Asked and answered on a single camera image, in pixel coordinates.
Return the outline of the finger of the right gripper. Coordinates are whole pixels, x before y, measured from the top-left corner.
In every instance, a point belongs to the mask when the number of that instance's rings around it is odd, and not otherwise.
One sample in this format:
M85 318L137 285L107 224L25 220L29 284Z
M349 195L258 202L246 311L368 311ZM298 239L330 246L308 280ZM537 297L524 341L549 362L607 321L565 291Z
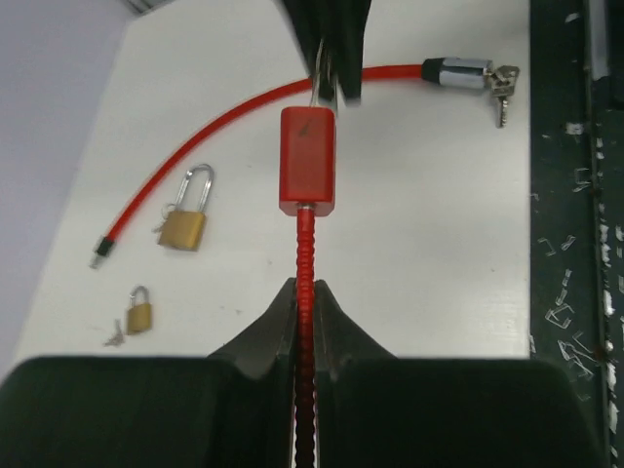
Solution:
M287 18L308 73L331 78L332 7L325 0L283 0Z
M326 100L336 105L337 93L347 102L361 99L364 38L371 0L329 1L326 26L328 80Z

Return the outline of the red cable lock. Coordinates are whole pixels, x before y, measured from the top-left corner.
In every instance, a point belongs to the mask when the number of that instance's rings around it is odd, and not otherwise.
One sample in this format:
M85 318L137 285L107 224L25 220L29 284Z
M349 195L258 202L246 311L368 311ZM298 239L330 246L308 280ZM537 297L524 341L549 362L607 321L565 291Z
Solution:
M395 64L367 67L363 70L365 82L401 81L422 79L429 83L464 89L489 89L498 101L497 122L499 128L507 124L507 108L520 75L520 68L513 65L494 66L489 60L463 58L428 58L423 64ZM165 176L181 162L196 146L218 131L259 108L283 98L289 98L313 88L309 79L298 80L252 97L224 114L213 119L170 156L141 187L120 213L108 232L99 241L90 266L98 268L109 257L117 238L130 222L138 208Z

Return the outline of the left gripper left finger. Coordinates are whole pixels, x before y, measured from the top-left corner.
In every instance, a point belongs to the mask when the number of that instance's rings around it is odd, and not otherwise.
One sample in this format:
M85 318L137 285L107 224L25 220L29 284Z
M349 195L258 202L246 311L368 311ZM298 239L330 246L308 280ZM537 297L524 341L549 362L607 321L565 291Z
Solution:
M201 358L44 356L1 386L5 467L288 467L294 282Z

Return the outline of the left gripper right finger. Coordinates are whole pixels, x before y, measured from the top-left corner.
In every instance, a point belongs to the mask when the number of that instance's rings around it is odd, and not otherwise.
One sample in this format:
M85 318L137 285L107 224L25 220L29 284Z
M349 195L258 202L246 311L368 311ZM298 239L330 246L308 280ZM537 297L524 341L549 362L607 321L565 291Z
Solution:
M603 467L566 375L522 359L399 358L315 286L322 467Z

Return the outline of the small brass padlock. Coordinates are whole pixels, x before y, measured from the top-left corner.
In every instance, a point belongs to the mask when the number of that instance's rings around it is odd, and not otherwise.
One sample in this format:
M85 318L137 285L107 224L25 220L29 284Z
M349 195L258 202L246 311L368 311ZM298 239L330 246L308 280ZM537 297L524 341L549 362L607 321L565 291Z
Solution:
M136 286L130 294L126 313L126 334L135 335L148 332L152 328L152 305L149 290L144 285Z

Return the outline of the large brass padlock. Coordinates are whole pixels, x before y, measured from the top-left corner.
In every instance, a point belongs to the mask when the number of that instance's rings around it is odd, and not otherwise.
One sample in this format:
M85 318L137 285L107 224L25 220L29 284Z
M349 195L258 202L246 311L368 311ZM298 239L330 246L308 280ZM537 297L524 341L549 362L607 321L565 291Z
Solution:
M187 210L184 201L187 189L194 176L205 174L206 180L194 210ZM207 222L207 205L215 179L215 171L209 164L199 164L188 169L178 188L175 201L164 217L163 223L155 228L159 234L157 244L173 250L197 252L201 246Z

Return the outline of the small silver key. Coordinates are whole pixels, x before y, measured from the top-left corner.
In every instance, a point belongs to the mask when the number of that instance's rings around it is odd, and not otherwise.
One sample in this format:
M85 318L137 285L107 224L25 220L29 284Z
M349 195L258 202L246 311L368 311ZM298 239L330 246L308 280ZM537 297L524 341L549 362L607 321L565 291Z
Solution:
M103 343L103 347L120 347L126 342L126 335L120 319L114 321L114 332Z

